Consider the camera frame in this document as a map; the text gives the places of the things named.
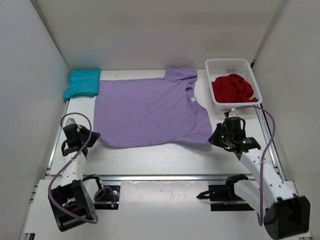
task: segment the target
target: t-shirt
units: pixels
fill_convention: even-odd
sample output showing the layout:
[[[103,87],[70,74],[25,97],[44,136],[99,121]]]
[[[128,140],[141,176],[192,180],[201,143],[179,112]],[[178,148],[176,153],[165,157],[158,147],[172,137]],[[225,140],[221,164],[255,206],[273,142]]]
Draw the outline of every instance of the t-shirt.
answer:
[[[117,148],[208,143],[212,127],[194,95],[197,75],[169,67],[162,78],[100,81],[93,130]]]

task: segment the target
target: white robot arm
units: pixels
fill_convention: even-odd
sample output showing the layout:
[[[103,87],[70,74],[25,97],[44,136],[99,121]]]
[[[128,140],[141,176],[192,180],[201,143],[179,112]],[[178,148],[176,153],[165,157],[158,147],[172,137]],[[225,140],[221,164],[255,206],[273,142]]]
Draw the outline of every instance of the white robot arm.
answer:
[[[224,122],[217,124],[208,141],[235,153],[263,191],[244,174],[240,174],[228,177],[223,191],[205,191],[197,198],[208,199],[211,197],[206,196],[207,194],[221,193],[228,196],[228,201],[241,198],[259,215],[262,213],[259,224],[264,224],[270,237],[275,240],[306,233],[309,230],[310,202],[305,196],[297,196],[297,193],[281,180],[271,162],[265,159],[261,161],[263,151],[253,137],[246,137],[245,126],[244,119],[237,116],[229,117],[227,113]]]
[[[58,186],[50,189],[52,196],[49,196],[53,215],[61,232],[84,223],[98,222],[94,198],[98,190],[103,188],[102,181],[97,175],[83,178],[88,148],[95,144],[100,134],[92,132],[84,147],[90,131],[84,126],[77,125],[73,118],[66,121],[63,132],[66,141],[63,142],[61,151],[66,169]]]

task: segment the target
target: white table surface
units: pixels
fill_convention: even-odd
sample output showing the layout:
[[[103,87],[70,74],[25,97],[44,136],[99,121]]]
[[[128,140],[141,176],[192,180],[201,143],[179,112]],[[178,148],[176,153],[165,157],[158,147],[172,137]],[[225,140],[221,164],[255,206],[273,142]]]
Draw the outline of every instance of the white table surface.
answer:
[[[158,78],[165,75],[165,70],[108,70],[101,71],[100,80],[130,80]],[[207,109],[212,129],[222,123],[224,115],[214,110],[209,89],[207,73],[198,70],[198,79],[194,90],[198,102]],[[71,99],[67,113],[83,113],[94,121],[95,97]],[[246,135],[254,137],[262,148],[266,146],[263,132],[254,109],[239,112],[246,121]],[[72,116],[77,124],[89,127],[86,120],[78,115]],[[62,142],[66,139],[61,133],[52,160],[51,175],[56,174],[64,165],[61,153]],[[179,145],[175,143],[157,146],[114,149],[97,142],[89,148],[84,174],[98,175],[233,175],[249,171],[237,157],[222,148],[208,145]]]
[[[49,180],[41,180],[25,233],[34,240],[270,240],[254,211],[210,211],[196,196],[207,181],[121,182],[118,210],[97,210],[98,224],[60,232],[48,200]],[[286,240],[310,237],[301,234]]]

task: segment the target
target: red cloth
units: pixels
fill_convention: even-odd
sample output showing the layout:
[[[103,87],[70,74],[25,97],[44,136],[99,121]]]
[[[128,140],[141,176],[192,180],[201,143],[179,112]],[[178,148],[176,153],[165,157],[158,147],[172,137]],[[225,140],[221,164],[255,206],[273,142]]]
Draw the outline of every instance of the red cloth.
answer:
[[[250,83],[238,74],[220,76],[211,83],[215,100],[218,103],[253,103],[258,102],[253,96],[254,90]]]

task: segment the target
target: black clamp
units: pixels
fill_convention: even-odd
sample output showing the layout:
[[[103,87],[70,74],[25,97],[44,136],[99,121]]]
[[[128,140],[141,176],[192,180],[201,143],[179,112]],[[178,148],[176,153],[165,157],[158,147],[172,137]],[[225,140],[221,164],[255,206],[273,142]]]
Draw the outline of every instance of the black clamp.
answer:
[[[61,145],[62,155],[66,157],[70,153],[74,153],[79,151],[79,149],[84,145],[84,143],[89,138],[90,131],[82,126],[77,125],[76,123],[69,124],[63,128],[63,132],[66,136],[66,140]],[[88,149],[92,148],[95,142],[100,137],[100,133],[91,132],[91,138],[87,144],[87,146],[82,150],[83,154],[87,156]]]
[[[219,186],[219,188],[216,189],[209,187],[208,191],[201,192],[196,198],[214,201],[216,197],[223,196],[223,198],[228,201],[238,200],[239,197],[235,194],[235,183],[241,180],[248,180],[248,177],[244,174],[228,176],[225,185]]]

